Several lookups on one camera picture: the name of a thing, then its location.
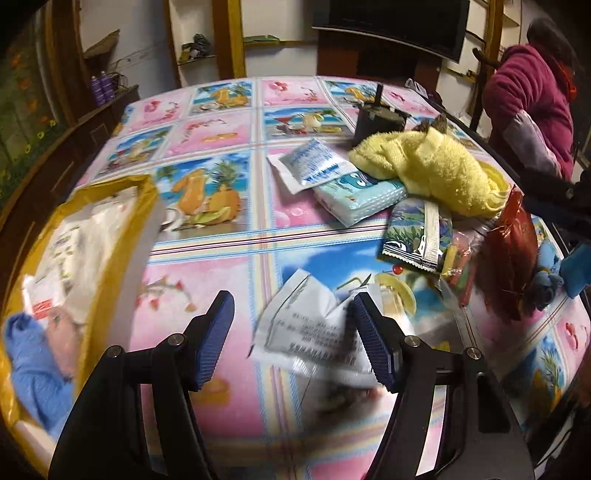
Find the television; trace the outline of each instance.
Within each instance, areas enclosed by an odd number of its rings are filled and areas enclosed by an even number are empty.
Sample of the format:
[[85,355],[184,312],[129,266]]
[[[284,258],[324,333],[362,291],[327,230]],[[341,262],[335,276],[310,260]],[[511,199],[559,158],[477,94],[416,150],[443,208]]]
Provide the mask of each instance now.
[[316,0],[313,28],[403,43],[460,60],[470,0]]

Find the purple spray can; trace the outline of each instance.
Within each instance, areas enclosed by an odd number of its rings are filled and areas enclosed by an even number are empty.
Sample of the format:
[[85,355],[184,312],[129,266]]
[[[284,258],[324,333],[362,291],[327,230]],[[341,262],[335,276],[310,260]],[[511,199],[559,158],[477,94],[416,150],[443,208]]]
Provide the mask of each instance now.
[[102,88],[100,88],[100,81],[94,75],[90,78],[90,89],[92,95],[95,96],[96,106],[101,106],[106,103],[105,95]]
[[105,101],[110,102],[115,98],[115,92],[113,91],[113,81],[104,71],[100,73],[100,87],[103,89],[105,95]]

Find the stuffed toy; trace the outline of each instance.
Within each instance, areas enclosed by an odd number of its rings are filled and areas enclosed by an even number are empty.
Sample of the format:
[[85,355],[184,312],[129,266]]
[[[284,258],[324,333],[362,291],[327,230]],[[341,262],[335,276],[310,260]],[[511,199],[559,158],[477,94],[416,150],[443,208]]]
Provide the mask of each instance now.
[[535,274],[524,292],[524,310],[542,311],[556,298],[558,288],[564,285],[560,276],[560,260],[552,243],[547,238],[538,249]]
[[212,54],[212,45],[209,40],[200,33],[195,34],[192,43],[183,45],[183,52],[189,52],[189,59],[194,60],[201,57],[209,57]]

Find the pineapple illustration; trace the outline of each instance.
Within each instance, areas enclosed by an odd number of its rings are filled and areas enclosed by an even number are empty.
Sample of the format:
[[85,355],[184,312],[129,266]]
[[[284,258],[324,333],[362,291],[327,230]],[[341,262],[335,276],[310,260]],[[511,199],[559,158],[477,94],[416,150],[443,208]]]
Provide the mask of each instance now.
[[217,191],[209,199],[208,211],[218,212],[229,207],[226,220],[234,220],[241,209],[240,195],[232,188],[232,184],[238,179],[236,165],[227,160],[218,163],[210,174]]
[[529,395],[530,414],[544,419],[558,405],[562,398],[560,388],[561,368],[556,361],[554,352],[542,349],[541,360],[543,370],[537,368],[531,380]]

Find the wooden door frame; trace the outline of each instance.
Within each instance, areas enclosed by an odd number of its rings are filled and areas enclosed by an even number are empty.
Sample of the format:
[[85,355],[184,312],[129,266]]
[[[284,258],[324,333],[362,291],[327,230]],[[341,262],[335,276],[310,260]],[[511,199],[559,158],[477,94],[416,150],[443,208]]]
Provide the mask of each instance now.
[[212,0],[213,35],[221,80],[246,76],[241,0]]

